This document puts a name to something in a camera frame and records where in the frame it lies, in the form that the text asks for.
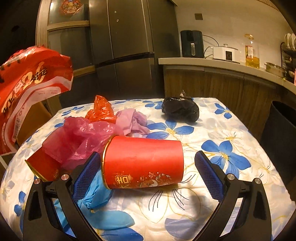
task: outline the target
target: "floral tablecloth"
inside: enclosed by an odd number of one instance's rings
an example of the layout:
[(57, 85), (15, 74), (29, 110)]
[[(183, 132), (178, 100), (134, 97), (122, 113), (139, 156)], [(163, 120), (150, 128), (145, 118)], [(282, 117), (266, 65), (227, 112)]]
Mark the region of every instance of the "floral tablecloth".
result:
[[(272, 235), (276, 237), (295, 210), (290, 196), (270, 159), (242, 122), (215, 98), (194, 98), (200, 118), (194, 125), (167, 121), (161, 112), (162, 99), (112, 101), (115, 112), (135, 108), (147, 116), (151, 133), (143, 138), (180, 140), (184, 152), (184, 178), (173, 189), (154, 187), (115, 190), (104, 210), (121, 210), (135, 225), (126, 230), (97, 230), (107, 241), (125, 241), (121, 234), (134, 233), (133, 241), (192, 240), (213, 213), (218, 202), (211, 198), (195, 165), (194, 156), (203, 150), (212, 163), (241, 180), (259, 177), (268, 198)], [(4, 175), (0, 211), (10, 227), (22, 237), (22, 217), (34, 174), (25, 163), (65, 117), (85, 116), (93, 104), (60, 110), (18, 150)], [(241, 200), (223, 232), (230, 231)]]

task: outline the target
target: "white kitchen appliance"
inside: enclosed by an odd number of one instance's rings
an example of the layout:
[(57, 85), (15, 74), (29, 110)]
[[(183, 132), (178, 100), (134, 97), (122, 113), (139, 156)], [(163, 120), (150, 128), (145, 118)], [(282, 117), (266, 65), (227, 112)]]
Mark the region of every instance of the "white kitchen appliance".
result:
[(228, 47), (227, 44), (224, 44), (224, 46), (213, 47), (213, 59), (239, 63), (239, 50)]

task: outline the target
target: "crumpled plastic bag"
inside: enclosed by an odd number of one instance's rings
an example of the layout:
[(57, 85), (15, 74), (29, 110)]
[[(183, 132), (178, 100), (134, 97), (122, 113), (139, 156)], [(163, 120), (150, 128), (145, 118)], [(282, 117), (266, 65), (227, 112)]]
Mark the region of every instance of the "crumpled plastic bag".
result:
[(94, 152), (102, 154), (108, 139), (124, 135), (115, 124), (106, 121), (90, 122), (83, 117), (67, 117), (64, 125), (54, 130), (42, 143), (43, 151), (61, 163), (65, 170), (84, 164)]
[(167, 97), (164, 99), (161, 110), (169, 119), (175, 121), (196, 122), (200, 116), (200, 110), (191, 97), (186, 97), (184, 92), (180, 97)]
[(12, 55), (0, 67), (0, 155), (16, 152), (16, 141), (30, 107), (71, 89), (70, 57), (33, 46)]
[[(89, 224), (96, 229), (119, 229), (130, 227), (135, 224), (133, 218), (123, 211), (97, 211), (105, 206), (112, 196), (113, 191), (105, 188), (102, 180), (102, 172), (98, 171), (94, 177), (85, 198), (79, 200), (77, 205)], [(62, 211), (59, 200), (56, 199), (54, 206), (63, 228), (68, 224)]]
[(117, 121), (116, 125), (119, 126), (124, 135), (130, 133), (138, 133), (140, 135), (150, 134), (150, 130), (147, 126), (147, 116), (135, 109), (124, 109), (116, 113)]
[(115, 124), (117, 117), (114, 115), (114, 111), (111, 107), (111, 104), (100, 95), (96, 95), (94, 101), (94, 109), (88, 111), (85, 116), (86, 119), (89, 119), (90, 122), (94, 121), (107, 121)]

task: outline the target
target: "barcode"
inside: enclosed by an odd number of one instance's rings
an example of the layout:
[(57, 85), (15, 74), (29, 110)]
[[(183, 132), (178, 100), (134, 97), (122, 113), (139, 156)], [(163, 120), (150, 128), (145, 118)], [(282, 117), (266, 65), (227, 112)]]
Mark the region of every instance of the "barcode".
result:
[(17, 138), (17, 135), (18, 135), (18, 131), (20, 129), (20, 119), (15, 119), (15, 129), (13, 131), (13, 139), (16, 139)]

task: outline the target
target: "wooden cabinet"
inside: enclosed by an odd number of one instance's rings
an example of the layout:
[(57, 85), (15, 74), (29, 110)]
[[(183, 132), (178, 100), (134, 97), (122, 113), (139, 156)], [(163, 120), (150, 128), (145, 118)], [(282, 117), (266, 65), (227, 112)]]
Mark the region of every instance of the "wooden cabinet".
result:
[(273, 82), (233, 71), (195, 66), (164, 67), (165, 96), (214, 97), (259, 141), (273, 100), (296, 109), (296, 96)]

